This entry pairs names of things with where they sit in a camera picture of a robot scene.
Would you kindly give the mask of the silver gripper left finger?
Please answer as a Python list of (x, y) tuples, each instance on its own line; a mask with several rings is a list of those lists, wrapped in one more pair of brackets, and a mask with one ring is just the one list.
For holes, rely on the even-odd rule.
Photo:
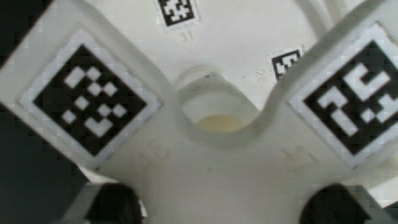
[(121, 183), (87, 183), (55, 224), (144, 224), (133, 189)]

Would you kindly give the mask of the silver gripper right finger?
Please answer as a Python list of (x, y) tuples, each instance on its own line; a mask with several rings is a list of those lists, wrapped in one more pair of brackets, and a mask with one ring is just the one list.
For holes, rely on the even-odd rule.
[(328, 185), (311, 196), (298, 224), (385, 224), (385, 212), (360, 185)]

